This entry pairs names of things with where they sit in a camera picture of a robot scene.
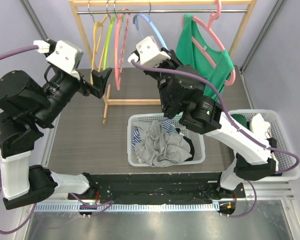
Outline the light blue hanger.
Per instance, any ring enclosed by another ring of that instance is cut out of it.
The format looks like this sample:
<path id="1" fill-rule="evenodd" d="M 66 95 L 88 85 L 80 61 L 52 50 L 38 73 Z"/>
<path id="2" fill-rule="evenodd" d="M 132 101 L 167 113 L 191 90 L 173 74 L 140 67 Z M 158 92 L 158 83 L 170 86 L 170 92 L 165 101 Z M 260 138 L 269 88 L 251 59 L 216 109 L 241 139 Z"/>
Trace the light blue hanger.
<path id="1" fill-rule="evenodd" d="M 165 48 L 166 50 L 168 50 L 169 48 L 168 48 L 165 40 L 163 39 L 163 37 L 160 34 L 157 27 L 154 25 L 154 23 L 150 19 L 150 13 L 152 11 L 152 4 L 150 1 L 148 1 L 148 5 L 149 5 L 148 16 L 144 15 L 143 13 L 137 13 L 132 18 L 132 24 L 135 26 L 135 29 L 137 30 L 139 35 L 144 39 L 145 37 L 140 30 L 138 18 L 144 19 L 147 22 L 147 24 L 150 26 L 150 28 L 153 30 L 153 32 L 155 33 L 155 35 L 158 38 L 159 42 L 161 43 L 162 47 Z"/>

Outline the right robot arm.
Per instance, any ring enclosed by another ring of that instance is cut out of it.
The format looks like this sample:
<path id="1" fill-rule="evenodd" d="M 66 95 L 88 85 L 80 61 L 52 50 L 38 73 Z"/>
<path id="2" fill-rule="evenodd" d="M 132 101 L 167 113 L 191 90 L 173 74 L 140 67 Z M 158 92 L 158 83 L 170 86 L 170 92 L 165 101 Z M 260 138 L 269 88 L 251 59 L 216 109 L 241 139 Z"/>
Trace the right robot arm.
<path id="1" fill-rule="evenodd" d="M 179 123 L 188 130 L 214 138 L 238 153 L 215 186 L 220 197 L 228 197 L 243 181 L 276 173 L 270 141 L 230 116 L 222 99 L 205 95 L 205 88 L 212 84 L 193 66 L 182 64 L 173 51 L 164 48 L 142 53 L 139 60 L 144 73 L 157 81 L 165 117 L 181 113 Z"/>

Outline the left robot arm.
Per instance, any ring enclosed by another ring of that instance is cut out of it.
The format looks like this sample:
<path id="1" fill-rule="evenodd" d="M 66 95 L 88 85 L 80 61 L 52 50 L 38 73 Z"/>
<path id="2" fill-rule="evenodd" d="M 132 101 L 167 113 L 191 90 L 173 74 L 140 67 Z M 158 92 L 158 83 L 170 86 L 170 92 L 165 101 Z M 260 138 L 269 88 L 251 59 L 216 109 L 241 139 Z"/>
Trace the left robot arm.
<path id="1" fill-rule="evenodd" d="M 89 173 L 64 175 L 41 165 L 30 165 L 42 129 L 55 119 L 76 93 L 101 99 L 112 68 L 92 70 L 92 82 L 55 68 L 54 76 L 39 85 L 25 71 L 0 78 L 0 188 L 7 210 L 44 201 L 54 194 L 77 194 L 92 199 L 98 186 Z"/>

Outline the pink hanger with striped top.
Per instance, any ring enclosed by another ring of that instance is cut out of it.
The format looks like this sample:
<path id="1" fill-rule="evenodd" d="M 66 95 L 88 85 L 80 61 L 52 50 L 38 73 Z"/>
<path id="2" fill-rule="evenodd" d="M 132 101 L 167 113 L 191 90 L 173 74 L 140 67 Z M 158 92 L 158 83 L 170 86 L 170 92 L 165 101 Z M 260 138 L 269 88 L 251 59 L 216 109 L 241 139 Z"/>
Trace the pink hanger with striped top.
<path id="1" fill-rule="evenodd" d="M 114 78 L 116 89 L 121 89 L 121 73 L 125 56 L 128 31 L 130 24 L 129 13 L 119 13 L 117 16 L 114 38 Z"/>

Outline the blue striped tank top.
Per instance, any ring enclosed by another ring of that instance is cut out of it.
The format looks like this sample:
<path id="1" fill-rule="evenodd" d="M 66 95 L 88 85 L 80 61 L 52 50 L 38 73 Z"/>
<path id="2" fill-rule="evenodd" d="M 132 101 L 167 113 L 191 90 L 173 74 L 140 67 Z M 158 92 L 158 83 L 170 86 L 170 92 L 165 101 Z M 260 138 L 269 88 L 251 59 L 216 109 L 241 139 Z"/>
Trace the blue striped tank top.
<path id="1" fill-rule="evenodd" d="M 166 130 L 169 134 L 171 133 L 178 133 L 176 130 L 175 126 L 172 123 L 171 119 L 164 119 L 164 120 L 159 120 L 160 124 L 162 125 L 163 129 Z M 133 134 L 132 134 L 132 139 L 131 139 L 131 145 L 133 148 L 135 148 L 137 143 L 141 143 L 141 137 L 140 137 L 140 132 L 137 128 L 134 129 Z"/>

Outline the lime green hanger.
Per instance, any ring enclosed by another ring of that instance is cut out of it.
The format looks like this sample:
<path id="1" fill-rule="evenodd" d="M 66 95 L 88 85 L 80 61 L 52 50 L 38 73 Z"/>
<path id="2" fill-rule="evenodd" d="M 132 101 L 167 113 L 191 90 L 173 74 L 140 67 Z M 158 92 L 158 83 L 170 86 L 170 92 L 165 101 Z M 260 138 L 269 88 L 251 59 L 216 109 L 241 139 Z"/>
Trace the lime green hanger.
<path id="1" fill-rule="evenodd" d="M 108 59 L 111 35 L 112 35 L 115 21 L 117 19 L 116 15 L 113 17 L 110 16 L 109 11 L 108 11 L 108 5 L 109 5 L 109 1 L 106 2 L 106 14 L 108 17 L 110 17 L 110 21 L 109 21 L 109 26 L 108 26 L 108 30 L 107 30 L 107 34 L 106 34 L 106 38 L 105 38 L 105 43 L 104 43 L 104 46 L 102 49 L 102 54 L 101 54 L 101 58 L 100 58 L 99 66 L 98 66 L 99 70 L 105 70 L 107 67 L 107 59 Z"/>

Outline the black tank top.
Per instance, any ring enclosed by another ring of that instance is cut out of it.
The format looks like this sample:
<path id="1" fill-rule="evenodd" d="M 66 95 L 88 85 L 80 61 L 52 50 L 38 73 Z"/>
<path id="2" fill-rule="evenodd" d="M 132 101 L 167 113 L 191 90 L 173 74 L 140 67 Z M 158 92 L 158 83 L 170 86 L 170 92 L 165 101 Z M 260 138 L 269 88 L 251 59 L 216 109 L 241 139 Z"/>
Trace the black tank top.
<path id="1" fill-rule="evenodd" d="M 186 159 L 185 161 L 186 162 L 190 162 L 194 159 L 194 156 L 195 156 L 195 148 L 194 148 L 194 145 L 193 145 L 193 142 L 191 139 L 189 139 L 188 137 L 186 137 L 182 132 L 181 132 L 181 129 L 180 128 L 173 128 L 171 127 L 170 131 L 172 133 L 177 133 L 179 135 L 182 135 L 183 139 L 189 144 L 189 147 L 190 147 L 190 152 L 189 154 L 191 155 L 191 157 L 189 157 L 188 159 Z"/>

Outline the yellow plastic hanger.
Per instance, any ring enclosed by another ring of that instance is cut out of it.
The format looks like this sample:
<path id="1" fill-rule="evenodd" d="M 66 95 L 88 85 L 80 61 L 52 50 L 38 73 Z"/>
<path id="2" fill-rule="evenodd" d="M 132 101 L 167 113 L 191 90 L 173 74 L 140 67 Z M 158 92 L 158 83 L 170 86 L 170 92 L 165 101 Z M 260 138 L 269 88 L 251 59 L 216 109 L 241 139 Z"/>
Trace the yellow plastic hanger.
<path id="1" fill-rule="evenodd" d="M 108 14 L 104 14 L 104 17 L 100 21 L 95 21 L 94 15 L 91 14 L 92 20 L 93 20 L 93 31 L 92 31 L 92 36 L 93 36 L 93 48 L 92 48 L 92 56 L 91 56 L 91 73 L 90 73 L 90 83 L 93 84 L 93 70 L 97 70 L 98 72 L 101 71 L 101 63 L 105 58 L 105 45 L 103 46 L 102 52 L 101 52 L 101 57 L 99 60 L 99 65 L 96 67 L 96 55 L 99 51 L 101 40 L 103 37 L 104 33 L 104 24 L 107 20 L 111 20 L 111 17 Z"/>

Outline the grey tank top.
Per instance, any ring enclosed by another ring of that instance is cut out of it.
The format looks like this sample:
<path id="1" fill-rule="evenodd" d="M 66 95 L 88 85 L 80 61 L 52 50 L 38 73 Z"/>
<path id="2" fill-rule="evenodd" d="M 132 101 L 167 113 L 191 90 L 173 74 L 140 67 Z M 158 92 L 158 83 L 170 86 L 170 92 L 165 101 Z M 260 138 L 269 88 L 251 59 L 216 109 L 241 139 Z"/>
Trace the grey tank top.
<path id="1" fill-rule="evenodd" d="M 139 130 L 141 143 L 135 145 L 134 151 L 142 163 L 151 167 L 170 167 L 190 158 L 190 146 L 178 133 L 168 133 L 159 120 L 134 122 Z"/>

